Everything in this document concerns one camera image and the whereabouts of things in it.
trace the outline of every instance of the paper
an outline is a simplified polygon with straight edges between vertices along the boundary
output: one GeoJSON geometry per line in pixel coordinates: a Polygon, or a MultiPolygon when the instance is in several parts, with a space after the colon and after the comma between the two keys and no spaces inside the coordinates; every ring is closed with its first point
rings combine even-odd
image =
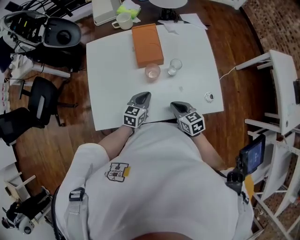
{"type": "Polygon", "coordinates": [[[178,35],[178,33],[175,30],[175,26],[176,24],[184,24],[183,21],[178,21],[178,22],[174,22],[174,21],[164,21],[164,20],[158,20],[159,23],[162,23],[165,28],[167,29],[168,32],[172,32],[178,35]]]}
{"type": "Polygon", "coordinates": [[[200,18],[198,17],[197,13],[191,13],[191,14],[180,14],[180,17],[182,20],[193,24],[194,26],[197,26],[199,28],[203,28],[207,30],[207,27],[201,22],[200,18]]]}
{"type": "Polygon", "coordinates": [[[125,0],[122,5],[127,9],[139,10],[141,8],[140,5],[134,3],[132,0],[125,0]]]}
{"type": "Polygon", "coordinates": [[[134,19],[132,19],[132,21],[133,21],[134,23],[139,23],[141,20],[138,19],[137,17],[135,17],[134,19]]]}

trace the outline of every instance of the shirt logo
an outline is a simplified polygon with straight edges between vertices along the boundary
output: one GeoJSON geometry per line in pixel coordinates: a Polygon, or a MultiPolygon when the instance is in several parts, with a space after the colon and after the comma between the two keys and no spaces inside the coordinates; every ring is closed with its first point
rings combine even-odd
{"type": "Polygon", "coordinates": [[[106,176],[110,181],[123,182],[128,177],[130,171],[127,163],[111,163],[111,167],[106,176]]]}

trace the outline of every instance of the orange box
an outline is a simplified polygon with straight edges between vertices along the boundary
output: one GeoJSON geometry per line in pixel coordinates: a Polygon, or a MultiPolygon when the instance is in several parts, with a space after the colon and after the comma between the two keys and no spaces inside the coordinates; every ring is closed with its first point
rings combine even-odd
{"type": "Polygon", "coordinates": [[[132,38],[139,68],[144,68],[149,63],[158,65],[164,63],[163,51],[161,50],[155,23],[133,27],[132,38]]]}

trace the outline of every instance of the office chair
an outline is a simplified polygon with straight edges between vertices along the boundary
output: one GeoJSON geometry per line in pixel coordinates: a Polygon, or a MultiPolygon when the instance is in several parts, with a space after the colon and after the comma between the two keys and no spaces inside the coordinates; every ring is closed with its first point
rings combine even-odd
{"type": "Polygon", "coordinates": [[[60,127],[66,124],[60,122],[57,107],[75,108],[78,104],[58,102],[64,86],[70,80],[65,80],[57,89],[54,84],[42,77],[34,79],[31,91],[24,90],[25,81],[22,80],[19,98],[29,96],[28,109],[21,107],[11,112],[0,115],[0,138],[9,145],[29,128],[44,128],[48,125],[51,115],[55,115],[60,127]]]}

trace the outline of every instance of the clear glass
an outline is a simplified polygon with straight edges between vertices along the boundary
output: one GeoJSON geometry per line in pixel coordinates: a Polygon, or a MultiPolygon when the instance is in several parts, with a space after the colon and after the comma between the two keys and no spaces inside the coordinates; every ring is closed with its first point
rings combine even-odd
{"type": "Polygon", "coordinates": [[[168,68],[168,73],[171,76],[175,76],[177,74],[178,70],[181,68],[182,68],[182,62],[179,59],[175,58],[170,62],[170,66],[168,68]]]}
{"type": "Polygon", "coordinates": [[[148,80],[155,81],[160,75],[160,67],[157,64],[150,63],[145,68],[145,74],[148,80]]]}

